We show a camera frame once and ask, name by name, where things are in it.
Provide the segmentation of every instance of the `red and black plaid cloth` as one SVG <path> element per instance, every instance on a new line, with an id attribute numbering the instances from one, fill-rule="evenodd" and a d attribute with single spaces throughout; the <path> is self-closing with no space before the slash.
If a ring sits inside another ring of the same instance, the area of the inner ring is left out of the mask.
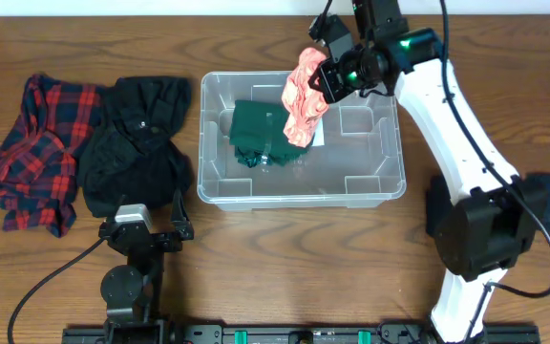
<path id="1" fill-rule="evenodd" d="M 75 221 L 77 160 L 101 119 L 101 92 L 44 75 L 27 80 L 21 114 L 0 147 L 4 230 L 46 226 L 56 237 Z"/>

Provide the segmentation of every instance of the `dark green cloth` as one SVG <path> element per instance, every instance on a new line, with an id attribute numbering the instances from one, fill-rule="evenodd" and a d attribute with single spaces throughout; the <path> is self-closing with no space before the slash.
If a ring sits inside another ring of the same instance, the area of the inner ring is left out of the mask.
<path id="1" fill-rule="evenodd" d="M 267 153 L 267 164 L 283 166 L 305 154 L 310 145 L 301 148 L 287 141 L 284 127 L 288 116 L 288 111 L 280 104 L 235 101 L 230 144 L 235 146 L 235 157 L 239 163 L 254 167 L 262 162 L 263 155 Z"/>

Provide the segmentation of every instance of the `green led indicator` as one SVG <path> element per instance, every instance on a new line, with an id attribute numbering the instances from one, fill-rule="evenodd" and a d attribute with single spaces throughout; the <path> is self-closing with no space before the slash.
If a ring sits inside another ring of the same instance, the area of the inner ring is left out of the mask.
<path id="1" fill-rule="evenodd" d="M 348 79 L 353 81 L 358 78 L 358 74 L 356 72 L 351 72 L 348 74 Z"/>

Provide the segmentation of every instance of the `gray plastic bin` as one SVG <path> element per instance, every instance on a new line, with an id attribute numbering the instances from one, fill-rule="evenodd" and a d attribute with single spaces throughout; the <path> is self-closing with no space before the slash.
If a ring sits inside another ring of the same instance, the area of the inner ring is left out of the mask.
<path id="1" fill-rule="evenodd" d="M 235 100 L 281 103 L 289 72 L 219 73 L 201 82 L 197 191 L 226 211 L 301 206 L 376 207 L 407 181 L 393 97 L 356 94 L 324 114 L 325 145 L 286 166 L 237 162 L 228 132 Z"/>

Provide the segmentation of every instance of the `white background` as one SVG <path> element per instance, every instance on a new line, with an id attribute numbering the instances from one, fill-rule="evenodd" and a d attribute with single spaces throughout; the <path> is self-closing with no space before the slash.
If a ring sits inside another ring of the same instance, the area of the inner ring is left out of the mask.
<path id="1" fill-rule="evenodd" d="M 327 0 L 0 0 L 0 15 L 315 15 Z M 403 13 L 440 13 L 438 0 L 399 0 Z M 448 0 L 450 13 L 550 13 L 550 0 Z M 331 12 L 351 14 L 351 0 Z"/>

